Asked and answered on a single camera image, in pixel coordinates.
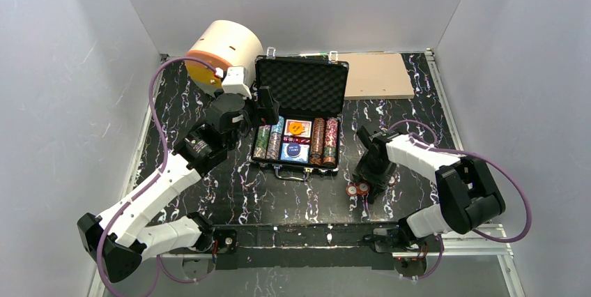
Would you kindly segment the blue playing card deck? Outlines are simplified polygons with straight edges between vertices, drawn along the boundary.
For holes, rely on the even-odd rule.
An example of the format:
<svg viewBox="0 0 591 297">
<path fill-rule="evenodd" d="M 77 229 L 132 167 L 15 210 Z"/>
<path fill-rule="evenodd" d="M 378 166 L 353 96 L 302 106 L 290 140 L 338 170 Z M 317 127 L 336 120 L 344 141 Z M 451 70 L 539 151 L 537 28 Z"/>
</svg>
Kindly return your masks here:
<svg viewBox="0 0 591 297">
<path fill-rule="evenodd" d="M 308 144 L 283 143 L 279 159 L 287 162 L 308 163 L 309 148 Z"/>
</svg>

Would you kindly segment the light blue chip stack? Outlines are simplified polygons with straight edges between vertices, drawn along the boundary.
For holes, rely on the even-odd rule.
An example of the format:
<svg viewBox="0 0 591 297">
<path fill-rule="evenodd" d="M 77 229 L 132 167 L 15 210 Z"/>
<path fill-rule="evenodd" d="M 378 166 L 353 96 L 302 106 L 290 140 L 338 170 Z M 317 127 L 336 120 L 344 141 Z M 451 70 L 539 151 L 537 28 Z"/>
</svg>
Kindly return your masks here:
<svg viewBox="0 0 591 297">
<path fill-rule="evenodd" d="M 279 121 L 272 126 L 271 133 L 278 133 L 279 135 L 281 135 L 284 131 L 284 124 L 285 118 L 283 116 L 279 116 Z"/>
</svg>

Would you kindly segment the blue small blind button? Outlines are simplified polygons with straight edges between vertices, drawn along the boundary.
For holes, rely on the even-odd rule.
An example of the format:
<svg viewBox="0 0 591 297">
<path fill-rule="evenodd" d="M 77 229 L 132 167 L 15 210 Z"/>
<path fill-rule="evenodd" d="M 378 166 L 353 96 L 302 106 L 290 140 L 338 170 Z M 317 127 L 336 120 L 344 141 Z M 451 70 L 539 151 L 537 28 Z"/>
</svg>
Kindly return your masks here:
<svg viewBox="0 0 591 297">
<path fill-rule="evenodd" d="M 299 156 L 301 152 L 301 147 L 297 143 L 289 143 L 286 146 L 286 154 L 291 157 Z"/>
</svg>

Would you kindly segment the black poker set case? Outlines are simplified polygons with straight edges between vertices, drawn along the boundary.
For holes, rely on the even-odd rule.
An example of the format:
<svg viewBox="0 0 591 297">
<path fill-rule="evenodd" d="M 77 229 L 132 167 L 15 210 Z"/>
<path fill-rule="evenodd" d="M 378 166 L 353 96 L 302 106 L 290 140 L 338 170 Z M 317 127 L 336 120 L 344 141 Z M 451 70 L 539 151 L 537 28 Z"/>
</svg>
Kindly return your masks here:
<svg viewBox="0 0 591 297">
<path fill-rule="evenodd" d="M 254 61 L 256 79 L 255 87 L 269 86 L 274 99 L 279 102 L 279 116 L 287 119 L 312 121 L 322 118 L 325 121 L 334 117 L 339 121 L 337 138 L 337 166 L 329 168 L 322 165 L 308 163 L 287 162 L 269 159 L 253 158 L 254 143 L 250 152 L 250 161 L 261 167 L 275 170 L 277 178 L 283 179 L 282 169 L 301 171 L 305 178 L 311 174 L 336 174 L 339 171 L 339 145 L 341 134 L 342 112 L 348 79 L 349 64 L 338 59 L 336 51 L 325 56 L 278 56 L 274 47 L 268 47 L 264 55 L 259 55 Z M 303 143 L 303 137 L 290 137 L 290 142 Z"/>
</svg>

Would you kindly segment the red playing card deck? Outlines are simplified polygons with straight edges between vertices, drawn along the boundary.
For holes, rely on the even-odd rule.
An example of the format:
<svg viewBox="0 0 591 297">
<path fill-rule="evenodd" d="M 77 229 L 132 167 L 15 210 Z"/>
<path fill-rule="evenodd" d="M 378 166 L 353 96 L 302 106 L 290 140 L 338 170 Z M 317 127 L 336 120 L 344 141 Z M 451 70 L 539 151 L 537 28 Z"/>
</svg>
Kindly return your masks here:
<svg viewBox="0 0 591 297">
<path fill-rule="evenodd" d="M 312 121 L 287 119 L 284 135 L 289 137 L 310 138 L 312 136 L 312 128 Z"/>
</svg>

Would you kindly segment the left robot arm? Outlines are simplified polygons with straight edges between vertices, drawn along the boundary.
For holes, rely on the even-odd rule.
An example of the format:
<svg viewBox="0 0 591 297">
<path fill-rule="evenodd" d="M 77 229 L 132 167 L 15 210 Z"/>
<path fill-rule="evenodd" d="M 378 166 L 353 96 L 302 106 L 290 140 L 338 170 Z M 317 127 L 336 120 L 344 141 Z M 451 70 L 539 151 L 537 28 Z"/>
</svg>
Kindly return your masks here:
<svg viewBox="0 0 591 297">
<path fill-rule="evenodd" d="M 215 227 L 202 214 L 189 213 L 173 222 L 149 222 L 169 202 L 228 158 L 241 137 L 279 119 L 279 102 L 269 86 L 251 88 L 244 68 L 230 67 L 213 101 L 163 163 L 120 202 L 77 222 L 85 250 L 95 259 L 103 279 L 120 282 L 146 259 L 180 248 L 210 251 Z"/>
</svg>

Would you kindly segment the yellow big blind button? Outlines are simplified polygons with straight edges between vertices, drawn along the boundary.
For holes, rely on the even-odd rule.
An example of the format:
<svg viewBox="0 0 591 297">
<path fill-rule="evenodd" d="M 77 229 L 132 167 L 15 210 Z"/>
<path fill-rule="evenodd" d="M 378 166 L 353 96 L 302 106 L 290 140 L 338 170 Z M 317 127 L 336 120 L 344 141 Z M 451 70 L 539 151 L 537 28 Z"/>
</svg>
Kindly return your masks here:
<svg viewBox="0 0 591 297">
<path fill-rule="evenodd" d="M 299 121 L 294 121 L 289 124 L 289 132 L 292 135 L 300 135 L 305 131 L 305 126 Z"/>
</svg>

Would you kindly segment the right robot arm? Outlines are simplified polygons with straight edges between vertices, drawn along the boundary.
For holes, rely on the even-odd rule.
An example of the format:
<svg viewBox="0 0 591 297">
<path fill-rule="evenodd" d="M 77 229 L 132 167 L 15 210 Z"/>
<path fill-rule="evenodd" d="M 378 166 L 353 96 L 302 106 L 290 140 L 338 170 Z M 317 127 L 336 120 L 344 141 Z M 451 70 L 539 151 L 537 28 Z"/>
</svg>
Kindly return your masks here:
<svg viewBox="0 0 591 297">
<path fill-rule="evenodd" d="M 485 161 L 466 155 L 437 152 L 410 135 L 376 126 L 356 132 L 366 151 L 353 171 L 349 194 L 369 203 L 390 186 L 403 166 L 436 186 L 438 203 L 398 220 L 396 227 L 364 236 L 365 242 L 408 247 L 433 234 L 466 234 L 505 212 L 505 201 Z"/>
</svg>

